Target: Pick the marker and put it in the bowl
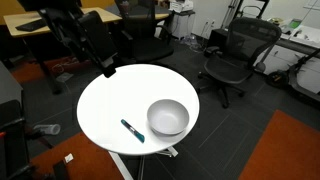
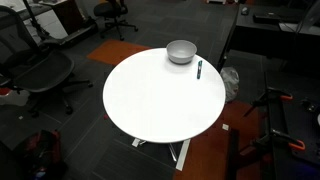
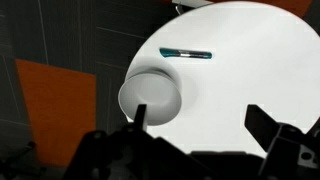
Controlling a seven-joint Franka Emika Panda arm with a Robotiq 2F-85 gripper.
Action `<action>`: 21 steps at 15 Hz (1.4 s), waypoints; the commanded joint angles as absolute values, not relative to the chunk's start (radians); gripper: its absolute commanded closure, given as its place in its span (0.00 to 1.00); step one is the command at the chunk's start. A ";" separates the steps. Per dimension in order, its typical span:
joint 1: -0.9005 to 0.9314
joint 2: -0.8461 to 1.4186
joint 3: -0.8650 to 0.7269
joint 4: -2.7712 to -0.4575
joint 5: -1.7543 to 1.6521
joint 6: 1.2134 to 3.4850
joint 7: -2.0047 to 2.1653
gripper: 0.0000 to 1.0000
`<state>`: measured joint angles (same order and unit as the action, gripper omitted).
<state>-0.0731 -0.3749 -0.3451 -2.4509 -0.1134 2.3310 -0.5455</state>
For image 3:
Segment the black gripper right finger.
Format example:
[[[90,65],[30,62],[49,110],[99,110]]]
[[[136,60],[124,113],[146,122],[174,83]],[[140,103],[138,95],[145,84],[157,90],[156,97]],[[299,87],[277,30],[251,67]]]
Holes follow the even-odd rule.
[[[281,129],[279,123],[258,105],[249,104],[245,114],[244,125],[255,141],[267,153],[267,158],[277,155],[274,144]]]

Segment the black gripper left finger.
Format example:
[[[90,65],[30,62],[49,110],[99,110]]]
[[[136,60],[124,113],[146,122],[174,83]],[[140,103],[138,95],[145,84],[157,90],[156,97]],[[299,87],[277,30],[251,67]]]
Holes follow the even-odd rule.
[[[145,130],[147,126],[145,121],[146,109],[146,104],[139,104],[134,118],[134,125],[141,130]]]

